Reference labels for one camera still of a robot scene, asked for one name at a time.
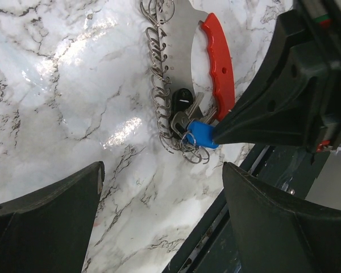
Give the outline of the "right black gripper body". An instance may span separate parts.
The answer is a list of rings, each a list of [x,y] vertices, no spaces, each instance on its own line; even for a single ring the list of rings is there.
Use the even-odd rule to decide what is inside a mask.
[[[296,1],[295,8],[307,24],[327,70],[316,85],[321,100],[310,133],[310,150],[337,150],[341,146],[341,1]]]

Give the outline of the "black key tag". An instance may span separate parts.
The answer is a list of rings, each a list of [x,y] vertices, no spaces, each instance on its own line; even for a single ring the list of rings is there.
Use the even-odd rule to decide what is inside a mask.
[[[171,98],[171,118],[180,111],[185,111],[193,104],[192,92],[187,88],[175,91]]]

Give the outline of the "blue key tag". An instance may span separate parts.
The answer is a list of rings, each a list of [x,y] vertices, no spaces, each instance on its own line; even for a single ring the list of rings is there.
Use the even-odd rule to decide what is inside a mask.
[[[213,141],[213,130],[214,126],[212,125],[193,121],[188,125],[186,138],[190,144],[197,147],[216,149],[219,145]]]

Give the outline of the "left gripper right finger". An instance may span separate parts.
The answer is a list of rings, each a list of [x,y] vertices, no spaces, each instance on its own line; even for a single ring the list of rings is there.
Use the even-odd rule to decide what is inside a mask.
[[[222,179],[243,272],[341,272],[341,210],[294,197],[232,163]]]

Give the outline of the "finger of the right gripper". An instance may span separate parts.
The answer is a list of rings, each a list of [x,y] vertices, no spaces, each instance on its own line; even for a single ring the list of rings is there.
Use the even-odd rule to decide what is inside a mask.
[[[327,76],[328,66],[299,12],[280,14],[257,74],[216,125],[213,141],[306,147]]]

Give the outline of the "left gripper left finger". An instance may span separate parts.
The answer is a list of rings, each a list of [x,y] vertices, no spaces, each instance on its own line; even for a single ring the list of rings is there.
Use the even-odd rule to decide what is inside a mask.
[[[0,204],[0,272],[81,272],[105,180],[94,162]]]

